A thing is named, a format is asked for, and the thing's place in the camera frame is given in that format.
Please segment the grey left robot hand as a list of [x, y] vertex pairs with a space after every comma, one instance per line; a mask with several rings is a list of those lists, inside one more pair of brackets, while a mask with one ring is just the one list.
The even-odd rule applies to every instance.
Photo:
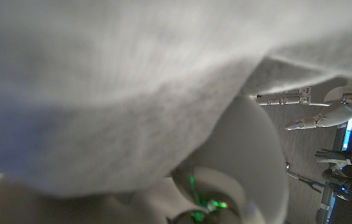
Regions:
[[254, 95], [252, 98], [259, 105], [301, 104], [323, 108], [312, 117], [287, 123], [285, 129], [289, 131], [337, 126], [352, 118], [352, 79], [345, 77], [281, 93]]

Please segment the person hand in black glove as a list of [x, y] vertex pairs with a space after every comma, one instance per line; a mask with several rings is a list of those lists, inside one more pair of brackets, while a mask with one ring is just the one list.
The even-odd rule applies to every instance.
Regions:
[[338, 168], [344, 166], [352, 166], [352, 154], [347, 151], [331, 151], [328, 149], [321, 149], [315, 153], [317, 162], [332, 163]]
[[339, 169], [326, 169], [322, 172], [322, 178], [345, 194], [352, 195], [352, 178], [345, 175]]

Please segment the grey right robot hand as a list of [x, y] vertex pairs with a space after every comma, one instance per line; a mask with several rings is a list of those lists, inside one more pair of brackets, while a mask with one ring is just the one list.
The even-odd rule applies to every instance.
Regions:
[[141, 189], [54, 195], [0, 181], [0, 223], [282, 223], [288, 195], [271, 119], [237, 98], [197, 150]]

